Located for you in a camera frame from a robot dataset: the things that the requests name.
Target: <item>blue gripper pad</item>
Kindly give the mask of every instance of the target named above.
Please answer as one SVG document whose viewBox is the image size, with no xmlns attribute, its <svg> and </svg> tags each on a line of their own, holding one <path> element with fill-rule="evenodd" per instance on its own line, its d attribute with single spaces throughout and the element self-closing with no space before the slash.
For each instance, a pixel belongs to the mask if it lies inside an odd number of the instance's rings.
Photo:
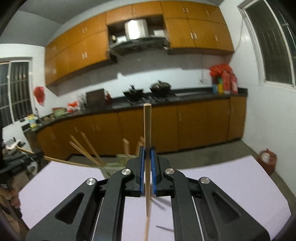
<svg viewBox="0 0 296 241">
<path fill-rule="evenodd" d="M 143 190 L 144 190 L 144 167 L 145 167 L 145 148 L 142 149 L 142 159 L 141 159 L 141 171 L 140 171 L 140 178 L 141 178 L 141 182 L 140 182 L 140 192 L 141 195 L 143 195 Z"/>
<path fill-rule="evenodd" d="M 153 186 L 153 194 L 156 195 L 156 173 L 155 173 L 155 161 L 154 161 L 154 154 L 153 149 L 150 150 L 151 156 L 151 172 L 152 172 L 152 186 Z"/>
</svg>

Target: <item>window frame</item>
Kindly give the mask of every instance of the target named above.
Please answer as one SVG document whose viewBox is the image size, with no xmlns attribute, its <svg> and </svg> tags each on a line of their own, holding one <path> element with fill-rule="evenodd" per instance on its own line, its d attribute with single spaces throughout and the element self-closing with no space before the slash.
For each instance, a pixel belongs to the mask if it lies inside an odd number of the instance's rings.
<svg viewBox="0 0 296 241">
<path fill-rule="evenodd" d="M 9 109 L 10 109 L 10 115 L 11 115 L 11 120 L 12 123 L 5 126 L 4 128 L 7 128 L 11 125 L 15 125 L 16 123 L 19 123 L 20 120 L 15 121 L 14 116 L 13 116 L 13 109 L 12 109 L 12 101 L 11 101 L 11 89 L 10 89 L 10 74 L 11 74 L 11 63 L 16 63 L 16 62 L 28 62 L 28 84 L 29 84 L 29 96 L 30 96 L 30 102 L 31 102 L 31 108 L 32 108 L 32 113 L 34 113 L 34 109 L 35 109 L 35 102 L 34 102 L 34 98 L 33 98 L 33 82 L 31 81 L 32 78 L 32 62 L 31 59 L 28 58 L 16 58 L 16 59 L 11 59 L 9 58 L 8 60 L 6 59 L 1 59 L 1 64 L 8 64 L 8 73 L 7 73 L 7 84 L 8 84 L 8 88 L 7 88 L 7 92 L 8 92 L 8 102 L 9 102 Z"/>
<path fill-rule="evenodd" d="M 288 41 L 286 39 L 285 33 L 283 31 L 282 25 L 280 24 L 279 20 L 277 19 L 275 13 L 273 12 L 272 8 L 270 7 L 270 5 L 268 4 L 267 0 L 262 0 L 265 2 L 265 4 L 267 5 L 267 7 L 269 8 L 271 14 L 273 15 L 279 29 L 281 32 L 281 35 L 284 39 L 284 43 L 288 52 L 288 58 L 289 58 L 289 62 L 290 62 L 290 68 L 291 68 L 291 76 L 292 76 L 292 84 L 287 84 L 287 83 L 280 83 L 280 82 L 274 82 L 274 81 L 267 81 L 266 80 L 266 73 L 265 73 L 265 65 L 264 65 L 264 60 L 263 60 L 263 55 L 262 55 L 262 50 L 259 44 L 259 40 L 255 31 L 255 28 L 252 24 L 252 21 L 248 15 L 248 13 L 246 12 L 246 8 L 250 7 L 251 5 L 253 5 L 254 3 L 258 2 L 260 0 L 245 0 L 244 2 L 242 2 L 240 5 L 238 5 L 238 9 L 245 21 L 245 24 L 247 26 L 247 29 L 249 31 L 251 40 L 252 40 L 252 44 L 253 44 L 253 48 L 255 51 L 255 55 L 256 55 L 256 60 L 257 60 L 257 68 L 258 68 L 258 76 L 259 76 L 259 84 L 263 85 L 263 86 L 273 86 L 273 87 L 279 87 L 279 88 L 287 88 L 290 90 L 295 90 L 296 91 L 296 85 L 295 85 L 295 69 L 293 66 L 293 58 L 291 55 L 291 51 L 290 51 L 290 47 L 288 44 Z"/>
</svg>

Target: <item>silver screw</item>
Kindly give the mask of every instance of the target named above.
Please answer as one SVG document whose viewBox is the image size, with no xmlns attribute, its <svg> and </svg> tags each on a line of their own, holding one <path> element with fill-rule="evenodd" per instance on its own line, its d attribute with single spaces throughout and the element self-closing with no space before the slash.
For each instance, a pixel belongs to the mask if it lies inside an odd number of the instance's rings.
<svg viewBox="0 0 296 241">
<path fill-rule="evenodd" d="M 127 168 L 125 168 L 125 169 L 123 169 L 123 170 L 121 171 L 121 173 L 122 173 L 123 175 L 128 175 L 128 174 L 130 174 L 130 173 L 131 173 L 131 170 L 130 170 L 130 169 L 127 169 Z"/>
<path fill-rule="evenodd" d="M 166 174 L 173 174 L 175 172 L 175 170 L 173 168 L 167 168 L 165 169 L 165 173 Z"/>
<path fill-rule="evenodd" d="M 201 183 L 203 184 L 209 184 L 210 183 L 210 179 L 208 177 L 202 177 L 200 179 Z"/>
<path fill-rule="evenodd" d="M 96 183 L 96 180 L 94 178 L 89 178 L 89 179 L 86 180 L 87 185 L 91 186 L 91 185 L 93 185 L 95 183 Z"/>
</svg>

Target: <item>black countertop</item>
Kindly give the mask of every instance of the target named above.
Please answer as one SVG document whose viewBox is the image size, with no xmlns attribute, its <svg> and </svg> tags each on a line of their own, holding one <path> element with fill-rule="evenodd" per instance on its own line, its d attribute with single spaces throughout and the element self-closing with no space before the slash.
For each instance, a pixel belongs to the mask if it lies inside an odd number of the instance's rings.
<svg viewBox="0 0 296 241">
<path fill-rule="evenodd" d="M 149 96 L 151 93 L 146 93 L 145 98 L 147 99 L 146 103 L 152 104 L 152 106 L 166 106 L 166 105 L 174 105 L 179 103 L 186 102 L 196 102 L 196 101 L 206 101 L 206 100 L 214 100 L 214 99 L 229 99 L 232 96 L 245 96 L 248 95 L 248 90 L 246 88 L 239 88 L 239 93 L 237 95 L 234 94 L 218 94 L 213 93 L 212 88 L 189 88 L 189 89 L 177 89 L 171 91 L 176 96 L 171 96 L 166 100 L 154 101 L 150 100 Z M 51 126 L 57 122 L 61 122 L 67 119 L 73 119 L 77 117 L 82 117 L 86 115 L 94 115 L 94 114 L 102 114 L 109 112 L 120 112 L 123 110 L 129 109 L 137 109 L 143 107 L 144 103 L 141 104 L 133 104 L 131 105 L 126 97 L 114 98 L 112 100 L 112 105 L 104 106 L 104 107 L 96 107 L 96 108 L 88 108 L 85 110 L 79 110 L 75 113 L 69 113 L 60 117 L 56 117 L 54 120 L 44 122 L 42 125 L 39 125 L 32 129 L 24 130 L 24 134 L 28 132 L 39 132 L 43 128 L 47 126 Z"/>
</svg>

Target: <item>chopstick held by gripper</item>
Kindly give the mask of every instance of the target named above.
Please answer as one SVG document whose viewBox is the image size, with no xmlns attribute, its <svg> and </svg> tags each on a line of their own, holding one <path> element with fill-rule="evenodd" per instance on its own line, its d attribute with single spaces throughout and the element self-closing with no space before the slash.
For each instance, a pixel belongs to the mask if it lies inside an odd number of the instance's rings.
<svg viewBox="0 0 296 241">
<path fill-rule="evenodd" d="M 151 104 L 144 104 L 146 217 L 149 215 L 150 206 L 151 108 Z"/>
</svg>

